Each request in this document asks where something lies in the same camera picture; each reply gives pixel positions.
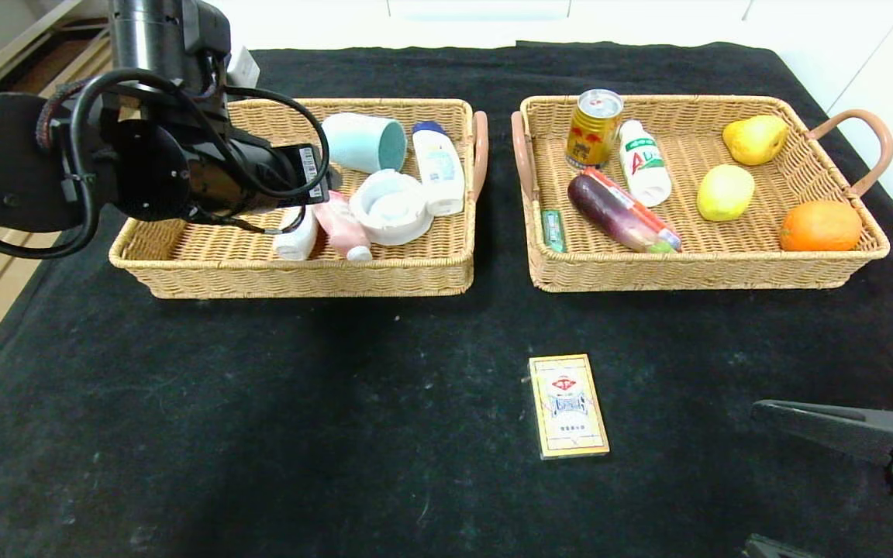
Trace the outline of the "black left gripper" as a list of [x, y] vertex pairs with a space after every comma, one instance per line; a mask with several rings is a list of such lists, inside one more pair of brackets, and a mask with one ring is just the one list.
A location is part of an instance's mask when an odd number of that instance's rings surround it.
[[302, 191], [294, 197], [279, 198], [277, 208], [325, 204], [329, 201], [329, 191], [343, 190], [343, 175], [336, 167], [320, 172], [319, 149], [309, 143], [272, 147], [271, 169], [278, 177], [271, 177], [273, 191], [294, 191], [304, 187], [318, 176], [322, 176], [315, 187]]

